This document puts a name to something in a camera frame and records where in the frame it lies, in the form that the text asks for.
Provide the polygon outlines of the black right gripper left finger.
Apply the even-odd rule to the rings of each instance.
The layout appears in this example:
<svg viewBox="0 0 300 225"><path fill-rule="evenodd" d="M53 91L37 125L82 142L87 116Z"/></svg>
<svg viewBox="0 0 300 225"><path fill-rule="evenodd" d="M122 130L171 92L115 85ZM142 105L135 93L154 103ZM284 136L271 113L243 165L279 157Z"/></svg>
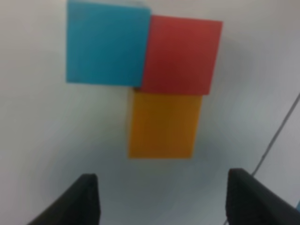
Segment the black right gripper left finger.
<svg viewBox="0 0 300 225"><path fill-rule="evenodd" d="M98 225L100 216L98 177L95 174L83 174L29 224Z"/></svg>

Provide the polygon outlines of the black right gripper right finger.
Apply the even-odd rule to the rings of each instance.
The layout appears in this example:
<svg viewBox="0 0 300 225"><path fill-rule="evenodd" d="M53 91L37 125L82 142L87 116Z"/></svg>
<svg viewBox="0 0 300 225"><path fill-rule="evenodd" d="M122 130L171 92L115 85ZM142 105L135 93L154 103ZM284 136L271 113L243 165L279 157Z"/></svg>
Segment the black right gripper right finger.
<svg viewBox="0 0 300 225"><path fill-rule="evenodd" d="M298 225L300 213L240 168L228 172L225 211L230 225Z"/></svg>

